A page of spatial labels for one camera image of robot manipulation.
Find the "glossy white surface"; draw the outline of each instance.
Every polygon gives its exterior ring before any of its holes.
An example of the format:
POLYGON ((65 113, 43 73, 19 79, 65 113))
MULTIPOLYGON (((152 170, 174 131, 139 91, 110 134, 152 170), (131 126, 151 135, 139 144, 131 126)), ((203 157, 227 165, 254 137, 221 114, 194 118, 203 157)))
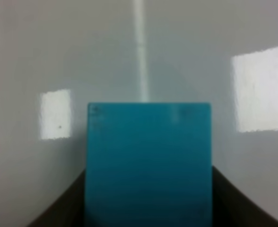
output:
POLYGON ((91 101, 211 102, 214 165, 278 219, 278 0, 0 0, 0 227, 83 170, 91 101))

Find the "teal box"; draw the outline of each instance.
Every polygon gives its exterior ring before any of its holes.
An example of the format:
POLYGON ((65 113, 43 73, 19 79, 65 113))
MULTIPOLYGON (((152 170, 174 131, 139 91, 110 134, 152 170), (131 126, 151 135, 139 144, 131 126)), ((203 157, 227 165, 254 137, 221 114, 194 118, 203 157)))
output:
POLYGON ((87 132, 86 226, 212 225, 209 104, 92 103, 87 132))

